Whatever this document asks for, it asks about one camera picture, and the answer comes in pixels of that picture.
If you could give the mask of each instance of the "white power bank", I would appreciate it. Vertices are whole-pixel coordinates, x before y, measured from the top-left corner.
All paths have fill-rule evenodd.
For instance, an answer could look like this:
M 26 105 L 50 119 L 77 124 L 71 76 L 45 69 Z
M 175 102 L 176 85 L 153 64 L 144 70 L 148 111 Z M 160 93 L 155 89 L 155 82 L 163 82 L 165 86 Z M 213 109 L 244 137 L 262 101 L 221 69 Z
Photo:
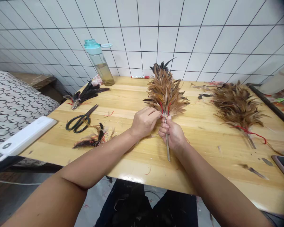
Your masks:
M 54 126 L 56 122 L 56 120 L 49 117 L 39 117 L 7 141 L 0 144 L 0 153 L 6 156 L 18 155 Z

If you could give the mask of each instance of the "black pants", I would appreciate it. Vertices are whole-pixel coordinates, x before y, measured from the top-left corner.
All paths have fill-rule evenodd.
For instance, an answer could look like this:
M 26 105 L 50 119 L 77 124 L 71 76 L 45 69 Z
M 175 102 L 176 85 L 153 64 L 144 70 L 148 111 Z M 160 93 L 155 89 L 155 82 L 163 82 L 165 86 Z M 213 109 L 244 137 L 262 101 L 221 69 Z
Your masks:
M 151 208 L 144 185 L 117 179 L 95 227 L 198 227 L 196 197 L 167 191 Z

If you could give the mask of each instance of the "plastic bottle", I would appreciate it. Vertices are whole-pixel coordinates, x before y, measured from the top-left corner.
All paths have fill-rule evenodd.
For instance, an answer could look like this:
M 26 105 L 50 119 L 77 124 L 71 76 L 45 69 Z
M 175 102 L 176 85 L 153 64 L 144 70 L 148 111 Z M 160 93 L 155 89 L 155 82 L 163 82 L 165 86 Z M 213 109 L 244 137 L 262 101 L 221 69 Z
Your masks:
M 268 79 L 268 81 L 265 82 L 259 88 L 259 91 L 267 95 L 272 95 L 278 93 L 283 89 L 284 89 L 284 67 L 278 72 L 278 74 Z
M 90 59 L 92 60 L 92 63 L 96 67 L 96 70 L 101 77 L 103 84 L 105 86 L 111 86 L 115 84 L 115 80 L 113 76 L 111 75 L 110 69 L 107 65 L 107 62 L 104 58 L 104 55 L 102 53 L 102 48 L 109 48 L 112 44 L 99 44 L 94 39 L 87 39 L 85 40 L 85 50 L 88 53 Z

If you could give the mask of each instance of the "feather duster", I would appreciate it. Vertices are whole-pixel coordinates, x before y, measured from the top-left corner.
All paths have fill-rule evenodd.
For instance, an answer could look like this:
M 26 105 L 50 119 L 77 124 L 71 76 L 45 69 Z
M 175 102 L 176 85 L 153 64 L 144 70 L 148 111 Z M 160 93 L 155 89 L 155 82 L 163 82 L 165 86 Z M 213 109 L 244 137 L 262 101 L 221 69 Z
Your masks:
M 250 127 L 260 125 L 263 127 L 261 118 L 267 115 L 258 110 L 259 103 L 256 98 L 251 99 L 251 95 L 246 88 L 240 87 L 240 81 L 237 84 L 223 84 L 212 90 L 213 104 L 219 109 L 215 114 L 227 124 L 245 132 L 253 148 L 256 148 L 249 134 Z
M 72 110 L 76 109 L 84 101 L 97 97 L 98 93 L 108 91 L 109 88 L 100 88 L 100 84 L 97 86 L 92 85 L 92 80 L 88 82 L 86 87 L 83 89 L 82 93 L 80 91 L 72 95 L 70 92 L 66 91 L 69 95 L 63 96 L 63 98 L 69 99 L 72 101 Z
M 162 112 L 162 117 L 165 121 L 169 115 L 175 116 L 185 111 L 184 107 L 189 104 L 184 92 L 180 92 L 181 80 L 173 80 L 173 75 L 168 71 L 167 65 L 164 62 L 161 65 L 157 63 L 154 67 L 150 67 L 154 75 L 152 81 L 148 84 L 148 98 L 143 101 L 149 106 Z M 168 134 L 166 134 L 167 159 L 169 157 Z

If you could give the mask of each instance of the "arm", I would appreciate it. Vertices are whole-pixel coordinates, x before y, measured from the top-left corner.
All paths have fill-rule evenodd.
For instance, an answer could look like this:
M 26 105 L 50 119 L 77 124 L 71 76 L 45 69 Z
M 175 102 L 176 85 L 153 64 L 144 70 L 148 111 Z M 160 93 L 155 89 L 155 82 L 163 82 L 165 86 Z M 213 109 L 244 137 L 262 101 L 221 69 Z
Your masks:
M 152 131 L 160 116 L 160 111 L 149 107 L 137 112 L 130 129 L 88 151 L 44 181 L 3 227 L 74 226 L 87 190 Z
M 206 207 L 221 226 L 271 226 L 264 215 L 229 180 L 215 170 L 187 143 L 180 125 L 171 118 L 162 123 L 159 135 L 184 166 Z

